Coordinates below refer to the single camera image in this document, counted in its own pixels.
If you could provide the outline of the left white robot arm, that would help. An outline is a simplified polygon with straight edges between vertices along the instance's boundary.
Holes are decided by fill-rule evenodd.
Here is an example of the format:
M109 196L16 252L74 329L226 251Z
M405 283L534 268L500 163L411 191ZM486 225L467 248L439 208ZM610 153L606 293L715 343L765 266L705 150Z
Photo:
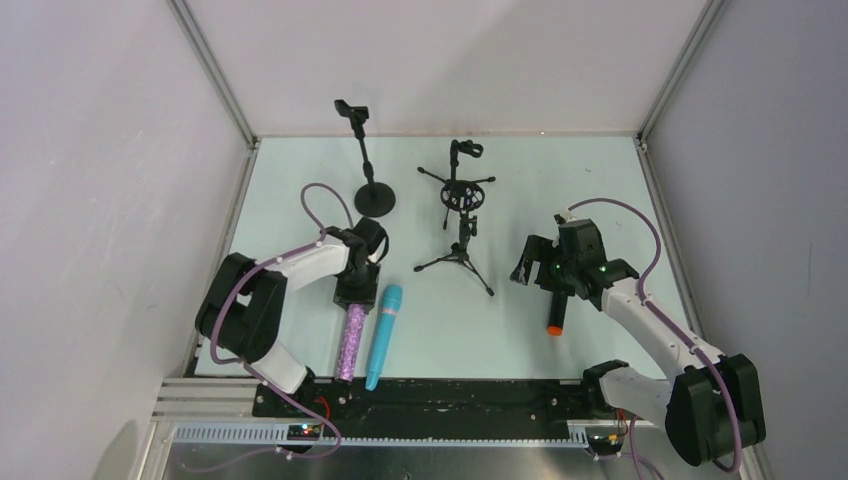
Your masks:
M333 277L333 301L346 313L336 377L349 382L365 319L377 302L380 262L388 245L387 231L363 218L351 228L329 227L315 243L274 260L230 254L199 308L195 327L209 340L212 353L228 350L261 381L293 394L313 373L278 339L285 297Z

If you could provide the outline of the purple glitter microphone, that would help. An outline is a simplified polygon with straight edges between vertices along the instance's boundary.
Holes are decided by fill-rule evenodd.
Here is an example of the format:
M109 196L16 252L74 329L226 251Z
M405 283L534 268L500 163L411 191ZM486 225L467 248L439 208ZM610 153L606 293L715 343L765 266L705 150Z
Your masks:
M364 304L350 304L346 309L334 369L336 380L351 382L354 378L362 332L367 317L368 309Z

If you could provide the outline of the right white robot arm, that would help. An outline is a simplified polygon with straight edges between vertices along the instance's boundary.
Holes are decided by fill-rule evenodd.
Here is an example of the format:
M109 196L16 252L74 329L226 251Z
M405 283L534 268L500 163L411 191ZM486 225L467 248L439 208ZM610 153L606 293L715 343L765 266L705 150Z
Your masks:
M726 355L671 320L635 269L607 258L593 221L555 219L556 238L527 237L511 281L534 282L550 292L550 335L562 334L567 303L579 298L622 326L664 375L644 376L620 360L588 368L583 382L593 406L621 408L662 428L692 466L763 442L767 432L753 362L743 354Z

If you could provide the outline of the tripod shock mount stand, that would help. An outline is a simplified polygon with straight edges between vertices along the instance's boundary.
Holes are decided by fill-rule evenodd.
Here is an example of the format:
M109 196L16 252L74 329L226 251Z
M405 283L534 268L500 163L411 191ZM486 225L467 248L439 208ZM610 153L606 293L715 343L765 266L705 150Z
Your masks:
M472 237L478 235L477 223L478 217L472 215L472 212L479 209L485 201L485 191L482 183L495 182L496 177L491 176L479 180L444 180L444 186L440 190L440 200L446 207L446 214L457 212L459 214L459 233L458 241L451 245L451 252L442 257L436 258L430 262L416 265L413 267L414 272L421 272L424 269L442 262L455 263L460 265L471 273L473 273L482 283L485 291L491 297L495 296L494 290L483 279L478 272L473 262L470 259L468 245ZM443 229L447 229L448 216L445 216Z

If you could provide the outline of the black microphone orange end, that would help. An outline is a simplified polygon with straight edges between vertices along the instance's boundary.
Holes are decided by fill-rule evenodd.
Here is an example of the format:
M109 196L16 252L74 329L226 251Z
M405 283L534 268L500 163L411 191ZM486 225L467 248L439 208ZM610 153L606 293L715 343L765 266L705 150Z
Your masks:
M552 292L547 318L547 333L551 336L561 336L565 321L569 296L562 291Z

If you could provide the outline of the blue microphone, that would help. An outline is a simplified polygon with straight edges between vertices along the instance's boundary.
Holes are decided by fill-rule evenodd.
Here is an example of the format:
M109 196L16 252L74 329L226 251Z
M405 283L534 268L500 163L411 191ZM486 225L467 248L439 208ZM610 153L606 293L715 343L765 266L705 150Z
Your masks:
M367 391L374 391L379 383L402 300L403 288L400 285L390 284L384 289L366 368L365 389Z

